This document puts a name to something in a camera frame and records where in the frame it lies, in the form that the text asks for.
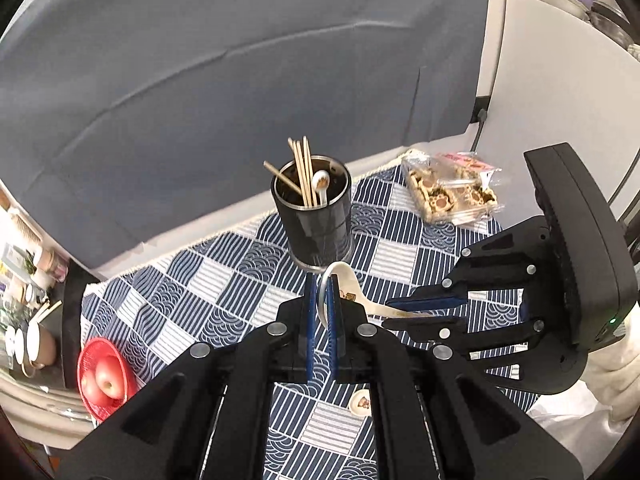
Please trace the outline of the black cylindrical utensil holder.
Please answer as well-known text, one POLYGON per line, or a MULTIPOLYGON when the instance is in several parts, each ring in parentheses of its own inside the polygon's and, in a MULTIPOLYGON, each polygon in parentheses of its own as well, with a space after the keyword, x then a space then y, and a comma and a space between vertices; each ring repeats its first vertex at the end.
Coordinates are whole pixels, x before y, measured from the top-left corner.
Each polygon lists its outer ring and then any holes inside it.
POLYGON ((288 249, 304 269, 320 272, 334 261, 349 261, 352 236, 352 176, 339 160, 312 155, 314 171, 330 177, 328 204, 306 208, 302 196, 274 177, 270 192, 285 230, 288 249))

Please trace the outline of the white spoon with brown print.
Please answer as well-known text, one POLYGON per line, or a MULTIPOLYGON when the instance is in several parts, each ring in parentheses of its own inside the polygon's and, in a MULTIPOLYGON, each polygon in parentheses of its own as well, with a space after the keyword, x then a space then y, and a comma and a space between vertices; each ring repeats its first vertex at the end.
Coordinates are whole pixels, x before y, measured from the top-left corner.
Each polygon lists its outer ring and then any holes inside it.
POLYGON ((368 417, 371 415, 371 399, 368 389, 355 391, 349 399, 349 411, 357 417, 368 417))

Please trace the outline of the red apple front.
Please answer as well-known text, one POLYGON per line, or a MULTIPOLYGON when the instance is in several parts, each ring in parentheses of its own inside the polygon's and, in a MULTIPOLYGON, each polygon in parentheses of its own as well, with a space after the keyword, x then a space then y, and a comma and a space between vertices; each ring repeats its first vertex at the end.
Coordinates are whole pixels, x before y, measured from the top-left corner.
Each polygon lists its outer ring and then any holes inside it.
POLYGON ((96 367, 96 382, 103 393, 111 399, 125 396, 125 381, 117 363, 102 362, 96 367))

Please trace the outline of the cluttered kitchen shelf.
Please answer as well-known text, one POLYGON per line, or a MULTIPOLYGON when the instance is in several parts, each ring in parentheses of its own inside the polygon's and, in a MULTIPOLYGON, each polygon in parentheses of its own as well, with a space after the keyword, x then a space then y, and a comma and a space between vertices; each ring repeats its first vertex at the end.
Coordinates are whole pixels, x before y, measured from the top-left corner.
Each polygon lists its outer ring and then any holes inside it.
POLYGON ((48 390, 65 386, 63 280, 68 260, 1 189, 1 366, 48 390))

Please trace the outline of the red apple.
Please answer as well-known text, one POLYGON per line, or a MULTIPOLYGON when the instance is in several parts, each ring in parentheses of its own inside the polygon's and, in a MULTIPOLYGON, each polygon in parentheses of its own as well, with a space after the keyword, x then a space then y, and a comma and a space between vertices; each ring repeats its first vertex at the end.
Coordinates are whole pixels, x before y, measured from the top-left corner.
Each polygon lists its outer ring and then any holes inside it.
POLYGON ((96 367, 96 382, 103 393, 111 399, 125 396, 125 381, 117 363, 102 362, 96 367))
POLYGON ((103 403, 103 391, 98 386, 92 370, 86 370, 80 381, 81 392, 85 399, 94 406, 103 403))

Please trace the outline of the red plastic basket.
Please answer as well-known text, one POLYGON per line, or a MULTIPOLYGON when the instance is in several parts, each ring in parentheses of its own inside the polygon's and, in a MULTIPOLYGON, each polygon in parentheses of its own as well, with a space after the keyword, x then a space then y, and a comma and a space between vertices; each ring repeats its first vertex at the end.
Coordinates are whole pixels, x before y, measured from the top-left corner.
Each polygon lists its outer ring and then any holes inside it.
POLYGON ((111 341, 90 339, 77 361, 82 403, 97 421, 104 422, 138 391, 134 373, 111 341))

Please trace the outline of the white foam board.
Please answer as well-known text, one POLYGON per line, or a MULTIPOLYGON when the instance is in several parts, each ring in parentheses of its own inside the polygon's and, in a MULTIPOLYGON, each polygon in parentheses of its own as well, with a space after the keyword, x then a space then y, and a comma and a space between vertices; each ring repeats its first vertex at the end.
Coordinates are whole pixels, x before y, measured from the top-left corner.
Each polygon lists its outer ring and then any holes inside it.
POLYGON ((538 0, 506 0, 480 156, 500 167, 502 226, 538 214, 524 152, 569 143, 613 214, 639 192, 639 63, 591 25, 538 0))

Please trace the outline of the white spoon with hedgehog print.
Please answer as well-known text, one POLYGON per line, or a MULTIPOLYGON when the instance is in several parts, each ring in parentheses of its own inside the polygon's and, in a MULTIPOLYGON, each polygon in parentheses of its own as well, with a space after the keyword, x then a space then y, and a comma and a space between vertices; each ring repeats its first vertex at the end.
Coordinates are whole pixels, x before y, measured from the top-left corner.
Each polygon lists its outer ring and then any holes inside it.
POLYGON ((311 187, 314 196, 317 197, 318 205, 324 207, 329 203, 328 189, 331 183, 330 175, 326 170, 318 170, 311 178, 311 187))

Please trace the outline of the white spoon with blue print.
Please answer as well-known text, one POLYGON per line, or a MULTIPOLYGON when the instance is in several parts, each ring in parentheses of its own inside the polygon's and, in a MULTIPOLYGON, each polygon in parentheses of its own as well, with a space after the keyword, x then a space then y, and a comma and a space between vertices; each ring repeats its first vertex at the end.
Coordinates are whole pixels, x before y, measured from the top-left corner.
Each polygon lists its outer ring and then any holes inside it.
POLYGON ((363 306, 367 316, 378 316, 379 318, 423 318, 424 316, 431 316, 429 313, 397 310, 385 304, 376 304, 369 300, 364 296, 352 267, 346 262, 337 261, 331 263, 322 273, 317 292, 317 312, 320 323, 324 328, 328 327, 328 321, 326 320, 326 290, 331 276, 338 277, 341 298, 363 306))

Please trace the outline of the clear bag of snacks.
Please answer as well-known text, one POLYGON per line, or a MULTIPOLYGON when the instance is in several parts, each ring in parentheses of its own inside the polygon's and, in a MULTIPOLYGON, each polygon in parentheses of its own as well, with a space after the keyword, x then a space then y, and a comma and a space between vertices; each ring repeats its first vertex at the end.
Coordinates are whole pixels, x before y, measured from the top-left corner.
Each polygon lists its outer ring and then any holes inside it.
POLYGON ((502 170, 473 152, 429 155, 413 148, 401 156, 401 169, 427 223, 462 226, 503 210, 497 194, 502 170))

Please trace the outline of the red apple back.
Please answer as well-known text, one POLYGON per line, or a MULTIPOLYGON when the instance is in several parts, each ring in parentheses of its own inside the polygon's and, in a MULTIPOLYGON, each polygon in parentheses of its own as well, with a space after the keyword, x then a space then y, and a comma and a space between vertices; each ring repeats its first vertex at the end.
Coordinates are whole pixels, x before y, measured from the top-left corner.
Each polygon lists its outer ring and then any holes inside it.
POLYGON ((98 386, 92 370, 86 370, 80 381, 81 392, 85 399, 94 406, 103 403, 103 391, 98 386))

